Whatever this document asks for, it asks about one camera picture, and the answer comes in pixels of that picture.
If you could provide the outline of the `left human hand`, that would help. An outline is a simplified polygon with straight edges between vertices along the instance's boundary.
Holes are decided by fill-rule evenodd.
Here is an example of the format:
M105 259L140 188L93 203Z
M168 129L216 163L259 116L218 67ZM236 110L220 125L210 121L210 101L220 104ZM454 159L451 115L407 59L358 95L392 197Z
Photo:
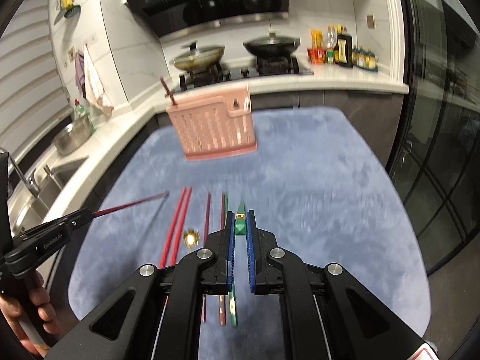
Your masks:
M43 330L55 339L61 338L64 329L50 302L49 293L43 287L43 277L38 271L35 271L32 279L33 285L28 291L29 303L34 305L35 313L41 320ZM44 359L50 348L47 344L40 342L41 337L33 328L32 319L27 315L19 300L10 294L1 292L1 312L24 348L32 355L41 356Z

